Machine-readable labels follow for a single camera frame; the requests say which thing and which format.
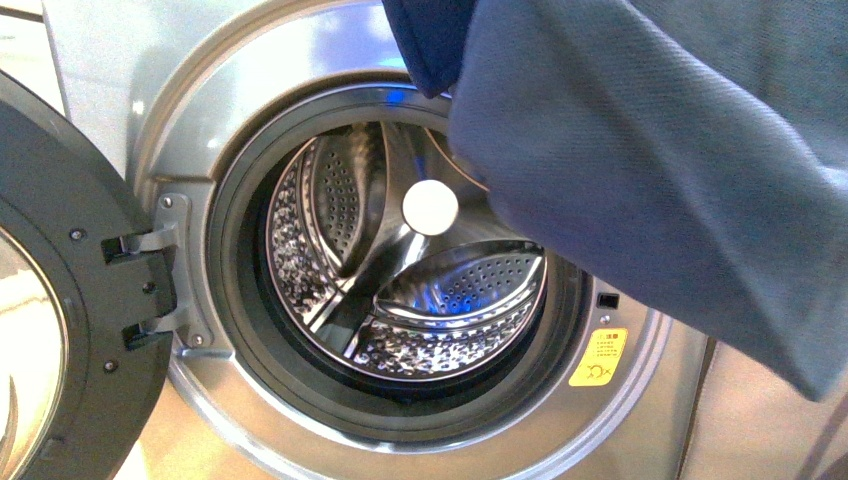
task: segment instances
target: laundry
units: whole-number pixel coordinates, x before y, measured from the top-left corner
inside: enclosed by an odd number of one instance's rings
[[[845,2],[384,0],[513,228],[821,399],[848,359]]]

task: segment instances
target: door glass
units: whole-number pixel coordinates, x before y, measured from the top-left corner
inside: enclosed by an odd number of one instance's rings
[[[66,354],[56,305],[37,265],[0,227],[0,478],[18,476],[53,416]]]

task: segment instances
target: yellow sticker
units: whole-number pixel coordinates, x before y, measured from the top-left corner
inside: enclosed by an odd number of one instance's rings
[[[625,343],[626,328],[599,328],[592,332],[586,352],[568,384],[572,387],[600,387],[608,384],[615,375]]]

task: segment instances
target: open door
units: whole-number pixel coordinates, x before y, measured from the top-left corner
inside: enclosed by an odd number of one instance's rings
[[[110,478],[152,411],[176,300],[148,215],[64,117],[0,73],[0,477]]]

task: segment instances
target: washing machine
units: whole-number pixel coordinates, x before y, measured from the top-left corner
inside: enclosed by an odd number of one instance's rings
[[[67,116],[0,77],[3,478],[671,479],[712,444],[713,344],[500,222],[379,2],[45,21]]]

